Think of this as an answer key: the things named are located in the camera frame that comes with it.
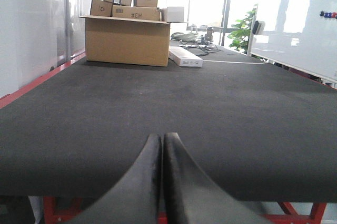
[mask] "white cable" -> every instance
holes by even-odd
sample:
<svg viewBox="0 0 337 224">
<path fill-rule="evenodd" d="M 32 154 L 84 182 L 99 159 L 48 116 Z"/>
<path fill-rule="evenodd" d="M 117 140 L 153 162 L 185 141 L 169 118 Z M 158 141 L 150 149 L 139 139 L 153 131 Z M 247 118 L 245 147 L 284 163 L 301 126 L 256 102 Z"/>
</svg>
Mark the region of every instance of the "white cable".
<svg viewBox="0 0 337 224">
<path fill-rule="evenodd" d="M 217 61 L 217 60 L 205 60 L 205 59 L 203 61 L 219 62 L 219 63 L 231 63 L 231 64 L 252 64 L 252 65 L 268 64 L 268 62 L 253 63 L 253 62 L 233 62 L 233 61 Z"/>
</svg>

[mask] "whiteboard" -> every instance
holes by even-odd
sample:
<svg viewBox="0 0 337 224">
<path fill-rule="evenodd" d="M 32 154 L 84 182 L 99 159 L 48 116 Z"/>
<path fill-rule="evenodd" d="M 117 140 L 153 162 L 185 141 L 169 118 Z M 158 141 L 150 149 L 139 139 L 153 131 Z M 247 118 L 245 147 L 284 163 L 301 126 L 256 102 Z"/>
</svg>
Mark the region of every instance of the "whiteboard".
<svg viewBox="0 0 337 224">
<path fill-rule="evenodd" d="M 259 0 L 251 53 L 337 83 L 337 0 Z"/>
</svg>

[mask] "box flap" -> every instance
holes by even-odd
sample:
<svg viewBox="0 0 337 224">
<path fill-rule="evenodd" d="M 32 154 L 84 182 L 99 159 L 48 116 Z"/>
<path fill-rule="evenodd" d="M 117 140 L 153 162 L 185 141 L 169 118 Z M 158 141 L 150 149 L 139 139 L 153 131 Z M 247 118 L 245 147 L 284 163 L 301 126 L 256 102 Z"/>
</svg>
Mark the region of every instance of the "box flap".
<svg viewBox="0 0 337 224">
<path fill-rule="evenodd" d="M 83 15 L 83 16 L 79 16 L 79 18 L 108 19 L 108 20 L 120 20 L 120 21 L 127 21 L 127 22 L 158 23 L 158 24 L 169 25 L 169 23 L 167 23 L 167 22 L 161 22 L 161 21 L 151 21 L 151 20 L 141 20 L 141 19 L 129 19 L 129 18 L 119 18 L 119 17 L 107 17 L 107 16 L 97 16 L 97 15 Z"/>
</svg>

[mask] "green plant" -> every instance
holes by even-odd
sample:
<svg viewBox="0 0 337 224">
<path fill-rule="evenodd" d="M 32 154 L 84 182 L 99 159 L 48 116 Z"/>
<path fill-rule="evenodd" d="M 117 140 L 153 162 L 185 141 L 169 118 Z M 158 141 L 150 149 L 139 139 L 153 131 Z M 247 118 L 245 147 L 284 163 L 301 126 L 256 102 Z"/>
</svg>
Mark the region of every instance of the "green plant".
<svg viewBox="0 0 337 224">
<path fill-rule="evenodd" d="M 237 24 L 233 24 L 233 28 L 237 28 L 237 30 L 231 32 L 227 37 L 229 39 L 233 39 L 232 43 L 229 45 L 230 47 L 235 47 L 235 50 L 238 52 L 243 52 L 247 54 L 248 50 L 248 42 L 249 36 L 251 33 L 251 27 L 253 22 L 253 17 L 256 14 L 256 4 L 254 8 L 246 12 L 246 18 L 242 20 L 236 20 Z"/>
</svg>

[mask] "black table surface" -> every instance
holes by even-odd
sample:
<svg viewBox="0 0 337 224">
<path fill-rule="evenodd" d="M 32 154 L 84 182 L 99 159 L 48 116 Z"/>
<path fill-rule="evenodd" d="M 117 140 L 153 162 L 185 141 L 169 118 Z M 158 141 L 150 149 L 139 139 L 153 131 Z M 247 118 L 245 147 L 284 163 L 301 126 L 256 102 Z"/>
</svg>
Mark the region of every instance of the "black table surface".
<svg viewBox="0 0 337 224">
<path fill-rule="evenodd" d="M 207 60 L 261 61 L 230 51 Z M 87 62 L 0 110 L 0 195 L 97 197 L 177 132 L 239 200 L 337 202 L 337 91 L 271 64 Z"/>
</svg>

